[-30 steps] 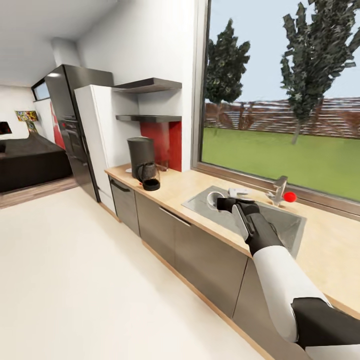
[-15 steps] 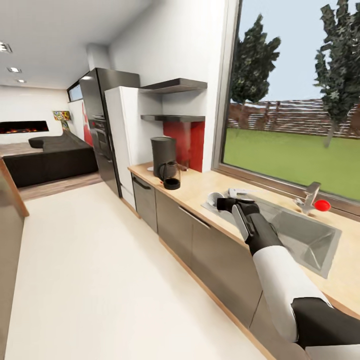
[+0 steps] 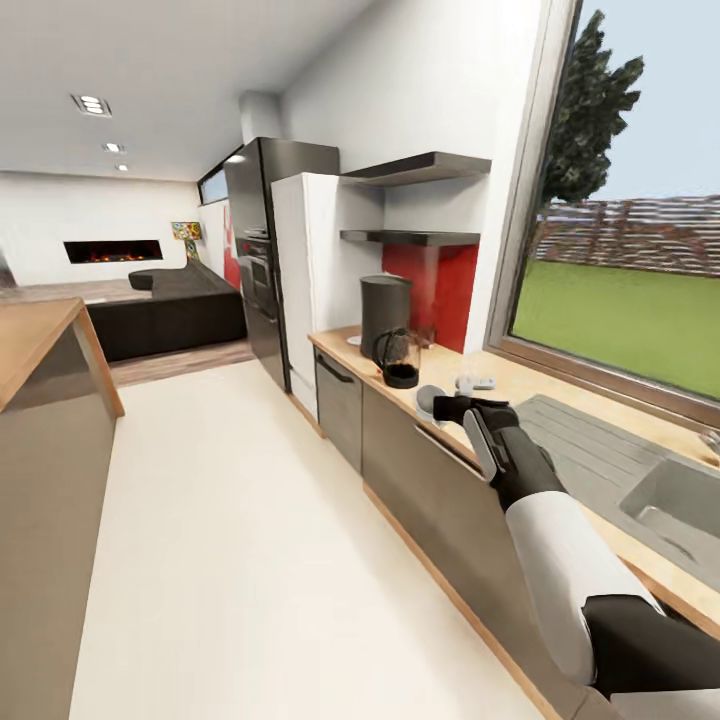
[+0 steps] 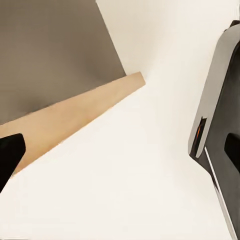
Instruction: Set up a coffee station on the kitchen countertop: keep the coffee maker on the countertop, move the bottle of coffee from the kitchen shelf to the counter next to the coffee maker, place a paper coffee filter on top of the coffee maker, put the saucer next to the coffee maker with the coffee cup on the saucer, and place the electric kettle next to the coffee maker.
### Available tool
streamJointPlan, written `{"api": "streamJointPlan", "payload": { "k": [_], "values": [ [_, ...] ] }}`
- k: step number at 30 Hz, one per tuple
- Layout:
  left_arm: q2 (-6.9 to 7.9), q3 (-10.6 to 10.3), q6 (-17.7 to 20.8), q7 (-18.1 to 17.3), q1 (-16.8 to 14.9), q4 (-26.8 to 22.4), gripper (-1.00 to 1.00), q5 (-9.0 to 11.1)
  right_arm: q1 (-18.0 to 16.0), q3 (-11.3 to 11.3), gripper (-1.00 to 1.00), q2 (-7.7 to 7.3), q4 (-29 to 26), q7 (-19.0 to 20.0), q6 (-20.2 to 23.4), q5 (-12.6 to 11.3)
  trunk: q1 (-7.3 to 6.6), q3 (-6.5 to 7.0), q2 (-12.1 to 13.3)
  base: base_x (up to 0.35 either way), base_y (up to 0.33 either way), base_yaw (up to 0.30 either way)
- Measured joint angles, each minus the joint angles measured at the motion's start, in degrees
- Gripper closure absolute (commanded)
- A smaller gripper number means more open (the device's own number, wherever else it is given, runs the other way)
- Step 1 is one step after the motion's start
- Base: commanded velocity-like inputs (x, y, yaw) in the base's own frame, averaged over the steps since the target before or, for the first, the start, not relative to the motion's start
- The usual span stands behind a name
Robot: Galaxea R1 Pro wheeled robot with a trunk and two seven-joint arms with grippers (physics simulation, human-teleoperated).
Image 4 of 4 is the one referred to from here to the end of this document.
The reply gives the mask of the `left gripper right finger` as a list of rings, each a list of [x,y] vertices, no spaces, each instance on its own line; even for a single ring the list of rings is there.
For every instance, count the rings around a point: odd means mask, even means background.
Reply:
[[[236,169],[240,172],[240,135],[229,133],[227,135],[224,151],[233,162]]]

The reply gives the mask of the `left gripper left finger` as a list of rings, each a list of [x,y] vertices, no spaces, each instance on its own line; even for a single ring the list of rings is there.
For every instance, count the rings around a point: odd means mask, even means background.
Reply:
[[[25,152],[26,145],[21,133],[0,138],[0,193]]]

